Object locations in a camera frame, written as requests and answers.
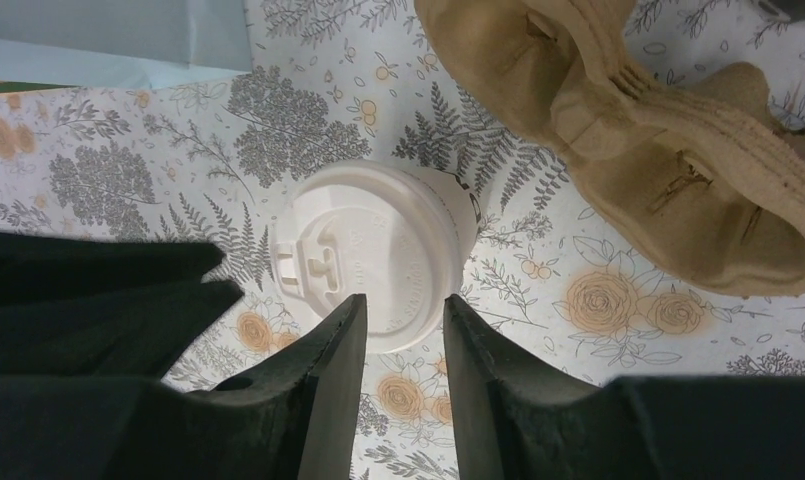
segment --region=paper cup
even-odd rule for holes
[[[456,176],[376,162],[335,163],[293,193],[273,227],[273,278],[285,307],[313,328],[343,300],[367,295],[368,353],[422,341],[461,288],[481,221]]]

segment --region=light blue paper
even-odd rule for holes
[[[243,0],[0,0],[0,80],[154,89],[250,72]]]

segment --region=black print on cup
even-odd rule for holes
[[[461,188],[463,188],[470,194],[470,202],[473,204],[473,211],[476,212],[476,225],[479,226],[479,233],[481,233],[481,206],[479,205],[479,199],[476,198],[475,193],[470,191],[471,190],[470,186],[464,183],[464,181],[461,180],[461,177],[459,177],[458,175],[452,175],[452,176],[455,177],[455,181],[458,182],[458,185],[460,185]]]

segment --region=floral pattern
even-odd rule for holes
[[[805,28],[748,3],[641,0],[626,41],[673,86],[754,62],[774,116],[804,128]],[[272,288],[271,227],[298,181],[360,157],[457,172],[476,187],[487,208],[460,293],[570,375],[597,385],[624,373],[805,375],[805,295],[724,297],[656,269],[587,206],[560,159],[458,88],[410,0],[247,7],[250,75],[0,96],[0,230],[212,241],[226,253],[208,276],[247,295],[166,383],[211,388],[307,332]],[[367,358],[352,478],[458,479],[442,343],[438,329]]]

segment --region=disposable cup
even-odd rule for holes
[[[367,352],[422,341],[461,288],[481,210],[469,186],[437,170],[352,160],[293,192],[271,231],[285,307],[312,328],[343,300],[367,295]]]

